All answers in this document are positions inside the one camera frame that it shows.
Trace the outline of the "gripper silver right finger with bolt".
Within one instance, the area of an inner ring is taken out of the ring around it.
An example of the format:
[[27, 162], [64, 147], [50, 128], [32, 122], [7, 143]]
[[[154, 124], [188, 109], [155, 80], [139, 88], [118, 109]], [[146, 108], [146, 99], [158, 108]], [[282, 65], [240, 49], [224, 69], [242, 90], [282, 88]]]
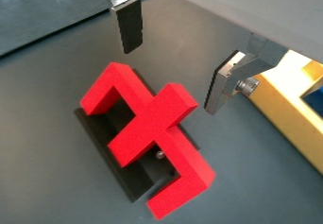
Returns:
[[235, 50], [215, 70], [204, 110], [215, 114], [236, 93], [250, 96], [260, 83], [255, 76], [272, 69], [287, 52], [286, 47], [252, 33], [246, 51]]

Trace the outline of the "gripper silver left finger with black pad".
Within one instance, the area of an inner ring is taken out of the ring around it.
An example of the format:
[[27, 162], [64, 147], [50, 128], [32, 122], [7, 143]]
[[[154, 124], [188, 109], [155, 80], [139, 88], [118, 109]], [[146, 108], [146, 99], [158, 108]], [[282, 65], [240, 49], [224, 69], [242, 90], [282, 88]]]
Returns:
[[143, 43], [143, 18], [140, 0], [110, 0], [116, 17], [122, 45], [128, 54]]

